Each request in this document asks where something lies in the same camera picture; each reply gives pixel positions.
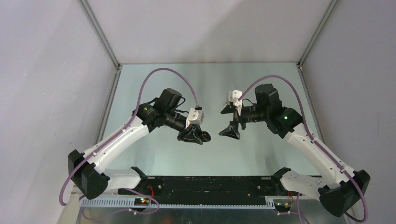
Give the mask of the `black earbud charging case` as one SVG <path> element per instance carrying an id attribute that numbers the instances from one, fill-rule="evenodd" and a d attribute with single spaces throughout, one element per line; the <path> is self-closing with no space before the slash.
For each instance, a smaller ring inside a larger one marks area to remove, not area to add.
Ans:
<path id="1" fill-rule="evenodd" d="M 205 142 L 209 142 L 209 141 L 211 141 L 211 136 L 210 136 L 210 134 L 208 133 L 208 132 L 206 132 L 206 131 L 202 131 L 199 135 L 199 139 L 203 142 L 203 143 L 205 143 Z"/>

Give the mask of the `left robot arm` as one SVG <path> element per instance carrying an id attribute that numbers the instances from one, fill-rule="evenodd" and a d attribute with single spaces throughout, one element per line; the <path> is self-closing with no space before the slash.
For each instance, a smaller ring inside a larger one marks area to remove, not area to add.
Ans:
<path id="1" fill-rule="evenodd" d="M 89 200 L 97 198 L 106 190 L 129 188 L 136 194 L 143 194 L 148 182 L 136 168 L 123 170 L 108 169 L 108 165 L 125 149 L 154 129 L 167 126 L 178 131 L 177 140 L 203 145 L 211 137 L 200 127 L 203 112 L 191 108 L 188 116 L 179 111 L 178 103 L 183 99 L 180 92 L 167 88 L 160 97 L 139 105 L 131 120 L 123 124 L 111 136 L 97 145 L 68 155 L 68 171 L 71 180 Z"/>

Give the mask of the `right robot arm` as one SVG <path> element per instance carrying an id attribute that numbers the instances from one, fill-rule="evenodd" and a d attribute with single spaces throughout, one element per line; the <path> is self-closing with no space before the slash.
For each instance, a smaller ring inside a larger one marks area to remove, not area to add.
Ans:
<path id="1" fill-rule="evenodd" d="M 332 215 L 341 217 L 365 194 L 370 175 L 355 170 L 337 157 L 314 133 L 305 128 L 303 118 L 285 107 L 272 84 L 255 87 L 256 103 L 244 106 L 242 92 L 230 91 L 221 114 L 233 114 L 229 126 L 219 135 L 240 139 L 239 129 L 247 123 L 265 122 L 268 129 L 298 149 L 320 173 L 320 177 L 299 174 L 282 168 L 273 174 L 272 190 L 277 195 L 294 191 L 314 198 Z"/>

